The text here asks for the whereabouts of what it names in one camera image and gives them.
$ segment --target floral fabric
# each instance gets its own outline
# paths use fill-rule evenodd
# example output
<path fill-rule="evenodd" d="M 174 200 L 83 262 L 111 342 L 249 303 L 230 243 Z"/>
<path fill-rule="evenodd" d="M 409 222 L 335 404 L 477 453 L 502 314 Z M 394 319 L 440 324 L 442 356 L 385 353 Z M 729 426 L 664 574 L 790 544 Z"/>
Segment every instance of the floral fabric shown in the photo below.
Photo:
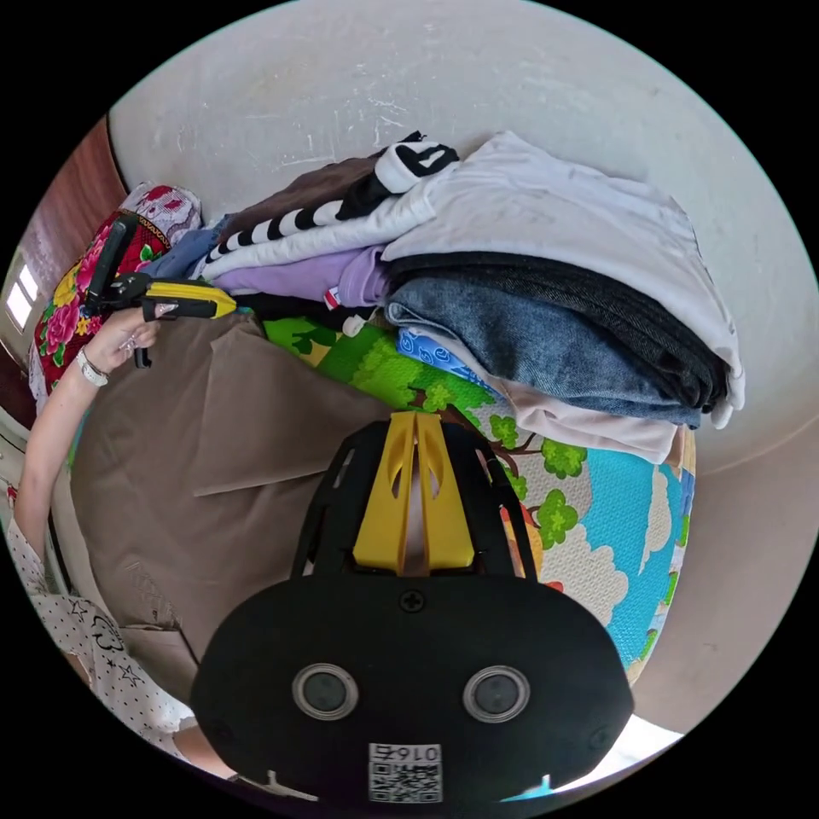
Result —
<path fill-rule="evenodd" d="M 77 353 L 96 334 L 106 317 L 90 316 L 85 296 L 96 271 L 102 249 L 114 220 L 121 214 L 136 214 L 139 225 L 125 251 L 117 276 L 139 271 L 171 249 L 171 240 L 201 224 L 201 205 L 190 192 L 169 185 L 141 185 L 123 206 L 111 214 L 97 231 L 82 257 L 62 277 L 34 331 L 34 349 L 40 364 L 32 368 L 32 393 L 42 403 L 56 386 Z"/>

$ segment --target hand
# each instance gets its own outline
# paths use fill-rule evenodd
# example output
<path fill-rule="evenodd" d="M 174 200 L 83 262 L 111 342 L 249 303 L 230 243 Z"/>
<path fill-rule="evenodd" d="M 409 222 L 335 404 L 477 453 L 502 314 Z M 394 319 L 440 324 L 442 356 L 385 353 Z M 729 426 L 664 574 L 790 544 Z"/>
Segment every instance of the hand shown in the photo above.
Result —
<path fill-rule="evenodd" d="M 175 306 L 157 305 L 156 316 L 166 314 Z M 93 367 L 109 375 L 128 361 L 137 347 L 152 346 L 159 330 L 160 323 L 146 322 L 141 308 L 116 312 L 85 345 L 85 355 Z"/>

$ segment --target denim jeans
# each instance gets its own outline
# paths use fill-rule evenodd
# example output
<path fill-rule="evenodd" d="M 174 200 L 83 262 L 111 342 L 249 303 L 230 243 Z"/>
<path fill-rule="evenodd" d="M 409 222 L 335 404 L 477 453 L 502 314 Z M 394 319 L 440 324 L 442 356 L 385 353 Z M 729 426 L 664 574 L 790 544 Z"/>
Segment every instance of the denim jeans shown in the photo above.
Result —
<path fill-rule="evenodd" d="M 387 319 L 461 341 L 487 372 L 567 404 L 612 415 L 700 425 L 701 413 L 664 394 L 607 331 L 578 313 L 472 282 L 417 277 L 388 299 Z"/>

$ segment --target white t-shirt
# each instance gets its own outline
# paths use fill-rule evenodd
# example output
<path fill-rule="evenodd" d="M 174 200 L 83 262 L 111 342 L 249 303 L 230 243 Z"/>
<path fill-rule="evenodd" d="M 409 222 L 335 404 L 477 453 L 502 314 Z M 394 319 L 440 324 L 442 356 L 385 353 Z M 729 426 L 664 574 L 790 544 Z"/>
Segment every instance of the white t-shirt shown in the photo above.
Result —
<path fill-rule="evenodd" d="M 435 218 L 387 245 L 385 262 L 437 253 L 513 253 L 593 270 L 662 304 L 730 367 L 724 427 L 745 404 L 736 327 L 682 208 L 645 183 L 558 160 L 510 131 L 428 193 Z"/>
<path fill-rule="evenodd" d="M 43 562 L 11 521 L 9 550 L 32 605 L 57 647 L 77 657 L 103 705 L 144 740 L 187 762 L 173 734 L 192 711 L 162 690 L 132 659 L 117 625 L 82 597 L 53 595 L 45 583 Z"/>

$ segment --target yellow grip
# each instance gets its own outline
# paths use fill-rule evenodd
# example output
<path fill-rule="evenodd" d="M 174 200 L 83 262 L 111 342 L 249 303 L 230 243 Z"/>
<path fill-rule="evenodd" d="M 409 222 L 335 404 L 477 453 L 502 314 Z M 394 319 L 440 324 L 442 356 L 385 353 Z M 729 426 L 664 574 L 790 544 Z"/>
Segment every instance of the yellow grip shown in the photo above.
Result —
<path fill-rule="evenodd" d="M 359 566 L 403 573 L 416 438 L 427 570 L 469 568 L 472 538 L 441 421 L 417 412 L 392 414 L 353 559 Z"/>
<path fill-rule="evenodd" d="M 224 290 L 204 282 L 151 282 L 146 295 L 157 300 L 212 302 L 215 305 L 212 318 L 228 316 L 236 309 L 236 302 Z"/>
<path fill-rule="evenodd" d="M 419 413 L 417 424 L 424 546 L 429 571 L 469 568 L 475 553 L 441 420 L 437 415 Z M 437 487 L 433 487 L 432 478 Z"/>
<path fill-rule="evenodd" d="M 352 551 L 359 566 L 386 569 L 396 574 L 404 570 L 414 460 L 415 413 L 393 413 L 384 454 Z M 397 494 L 393 493 L 396 479 Z"/>

